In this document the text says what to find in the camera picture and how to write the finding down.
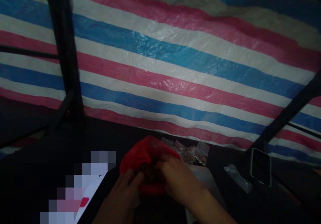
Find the black metal frame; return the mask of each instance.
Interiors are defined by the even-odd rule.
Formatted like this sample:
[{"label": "black metal frame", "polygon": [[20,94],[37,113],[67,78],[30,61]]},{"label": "black metal frame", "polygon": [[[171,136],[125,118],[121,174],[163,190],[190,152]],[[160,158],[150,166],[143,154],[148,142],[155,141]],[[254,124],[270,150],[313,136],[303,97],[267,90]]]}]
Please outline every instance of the black metal frame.
[{"label": "black metal frame", "polygon": [[[69,115],[72,121],[82,121],[84,119],[84,106],[81,97],[81,86],[77,64],[77,52],[70,0],[47,1],[50,9],[58,55],[3,45],[0,46],[0,51],[34,57],[59,59],[67,96],[58,111],[57,119],[55,119],[54,124],[51,125],[47,132],[49,133],[51,131],[54,131],[60,119],[64,116],[67,110],[69,110],[70,112]],[[298,112],[300,112],[300,110],[306,104],[308,104],[314,97],[319,95],[321,95],[321,71],[292,100],[292,102],[281,112],[281,114],[263,131],[261,136],[245,152],[243,158],[245,156],[249,156],[252,148],[258,148],[263,150],[264,152],[267,152],[269,141],[271,141],[271,139],[274,138],[277,133],[284,128],[285,125],[289,125],[312,136],[320,138],[321,136],[314,132],[289,123],[290,120]]]},{"label": "black metal frame", "polygon": [[6,147],[20,139],[32,135],[40,130],[46,134],[53,132],[61,122],[62,118],[69,111],[69,121],[82,122],[84,120],[84,106],[81,97],[79,70],[77,64],[77,52],[74,36],[74,26],[70,0],[47,0],[55,35],[57,54],[32,51],[29,49],[16,48],[0,45],[0,52],[22,54],[27,56],[58,59],[64,81],[66,97],[57,111],[52,123],[37,128],[32,132],[24,133],[15,139],[1,144],[0,148]]}]

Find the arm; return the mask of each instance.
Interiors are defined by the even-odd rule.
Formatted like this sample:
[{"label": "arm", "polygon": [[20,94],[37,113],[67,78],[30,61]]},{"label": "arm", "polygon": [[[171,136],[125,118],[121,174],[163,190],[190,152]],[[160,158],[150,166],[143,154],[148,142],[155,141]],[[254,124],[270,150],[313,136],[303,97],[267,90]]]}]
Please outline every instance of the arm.
[{"label": "arm", "polygon": [[163,155],[156,167],[166,178],[166,192],[200,223],[236,223],[182,160]]}]

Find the brown food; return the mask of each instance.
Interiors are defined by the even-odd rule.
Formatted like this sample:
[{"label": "brown food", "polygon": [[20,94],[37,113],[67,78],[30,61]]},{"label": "brown food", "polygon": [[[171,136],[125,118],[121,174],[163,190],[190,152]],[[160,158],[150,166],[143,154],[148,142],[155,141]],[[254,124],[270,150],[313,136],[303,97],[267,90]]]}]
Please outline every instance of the brown food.
[{"label": "brown food", "polygon": [[157,160],[152,159],[150,165],[143,163],[139,171],[144,173],[144,184],[161,184],[164,181],[163,173],[156,166]]},{"label": "brown food", "polygon": [[186,164],[193,164],[195,161],[195,157],[190,151],[182,152],[182,158]]},{"label": "brown food", "polygon": [[204,166],[206,166],[206,162],[207,162],[207,159],[206,159],[206,156],[203,155],[202,153],[200,152],[196,152],[195,153],[195,157],[196,159],[198,160],[198,162]]}]

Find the red stripe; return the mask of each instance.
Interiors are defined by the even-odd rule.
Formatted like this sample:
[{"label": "red stripe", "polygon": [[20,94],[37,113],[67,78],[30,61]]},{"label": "red stripe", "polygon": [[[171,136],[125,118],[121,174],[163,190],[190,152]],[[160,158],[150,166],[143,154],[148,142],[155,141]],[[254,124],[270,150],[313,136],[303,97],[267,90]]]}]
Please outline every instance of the red stripe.
[{"label": "red stripe", "polygon": [[[17,48],[24,48],[33,51],[57,54],[57,48],[50,43],[41,42],[32,38],[27,38],[14,33],[0,30],[0,44]],[[58,64],[59,60],[38,58]]]},{"label": "red stripe", "polygon": [[309,104],[317,107],[321,107],[321,96],[312,99]]},{"label": "red stripe", "polygon": [[116,112],[105,110],[105,109],[94,109],[88,106],[84,107],[85,114],[90,117],[99,118],[107,121],[112,121],[119,124],[125,124],[134,127],[141,127],[151,130],[163,130],[172,135],[179,135],[183,137],[193,136],[195,138],[212,141],[217,144],[233,144],[237,147],[247,149],[252,144],[252,141],[239,138],[239,137],[229,137],[219,133],[213,133],[208,130],[199,128],[184,128],[175,125],[171,122],[166,121],[155,121],[147,120],[142,118],[130,117],[127,115],[121,115]]},{"label": "red stripe", "polygon": [[[6,97],[8,99],[21,101],[21,102],[27,102],[30,104],[43,105],[53,109],[58,109],[61,104],[60,100],[56,100],[53,98],[20,94],[10,90],[6,90],[4,88],[0,88],[0,96]],[[170,122],[145,120],[141,118],[120,115],[110,110],[94,109],[87,106],[85,106],[84,108],[87,116],[108,120],[108,121],[112,121],[120,124],[125,124],[125,125],[130,125],[135,127],[142,127],[146,129],[152,129],[152,130],[153,129],[164,130],[170,134],[179,135],[187,138],[189,136],[194,136],[198,139],[202,139],[204,141],[212,141],[217,144],[233,144],[243,149],[247,149],[252,144],[251,141],[244,138],[228,137],[219,133],[213,133],[213,132],[199,129],[199,128],[184,128]],[[319,142],[289,130],[283,129],[276,136],[276,138],[290,140],[290,141],[302,144],[304,146],[307,146],[312,150],[321,152],[321,144]]]},{"label": "red stripe", "polygon": [[321,143],[311,139],[305,135],[290,131],[290,130],[286,130],[283,129],[281,130],[276,136],[275,138],[278,139],[285,139],[285,140],[289,140],[295,143],[299,143],[301,145],[304,145],[308,148],[310,148],[311,150],[315,150],[317,152],[321,152]]},{"label": "red stripe", "polygon": [[59,109],[61,105],[61,101],[54,98],[20,94],[2,87],[0,87],[0,96],[34,105],[43,105],[52,109]]},{"label": "red stripe", "polygon": [[79,69],[146,86],[166,92],[200,99],[213,104],[227,105],[251,113],[275,118],[282,107],[263,101],[228,93],[201,84],[196,84],[166,75],[155,74],[132,66],[101,59],[77,52]]},{"label": "red stripe", "polygon": [[236,17],[214,17],[183,5],[158,0],[91,0],[144,18],[192,31],[202,31],[233,44],[272,56],[281,63],[317,72],[321,52],[300,47],[285,36]]}]

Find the blue stripe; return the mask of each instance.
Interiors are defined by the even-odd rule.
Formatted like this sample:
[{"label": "blue stripe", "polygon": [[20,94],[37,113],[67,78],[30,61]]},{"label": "blue stripe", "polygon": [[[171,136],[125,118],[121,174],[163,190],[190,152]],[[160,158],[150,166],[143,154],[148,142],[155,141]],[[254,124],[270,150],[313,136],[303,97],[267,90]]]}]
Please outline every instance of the blue stripe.
[{"label": "blue stripe", "polygon": [[0,77],[24,84],[65,90],[63,78],[0,63]]},{"label": "blue stripe", "polygon": [[[32,10],[32,15],[25,14],[24,11],[21,11],[22,7],[25,8],[25,2],[26,0],[0,1],[0,11],[3,14],[24,21],[49,27],[47,17],[45,17],[44,20],[41,20],[41,18],[44,18],[41,15],[41,11]],[[44,9],[47,5],[34,2],[30,7]],[[159,41],[129,29],[94,21],[81,15],[74,14],[73,20],[75,35],[77,37],[104,45],[124,49],[149,58],[162,60],[191,70],[214,75],[291,99],[304,87],[301,84],[265,74],[246,65],[228,61],[190,47]]]},{"label": "blue stripe", "polygon": [[[62,77],[0,64],[0,77],[25,84],[63,90]],[[207,121],[235,130],[260,135],[266,126],[220,113],[200,111],[183,105],[169,104],[146,97],[105,89],[81,82],[82,95],[95,100],[118,103],[131,108],[176,115],[192,121]]]},{"label": "blue stripe", "polygon": [[276,153],[282,156],[295,157],[299,161],[321,165],[321,159],[311,157],[304,152],[299,150],[290,149],[288,147],[279,145],[269,145],[269,153]]},{"label": "blue stripe", "polygon": [[0,13],[52,29],[47,4],[34,0],[0,0]]},{"label": "blue stripe", "polygon": [[319,118],[311,119],[311,115],[300,112],[291,121],[321,133],[321,119]]},{"label": "blue stripe", "polygon": [[227,5],[237,7],[261,7],[270,9],[279,14],[303,21],[320,32],[321,30],[321,4],[307,0],[221,0]]}]

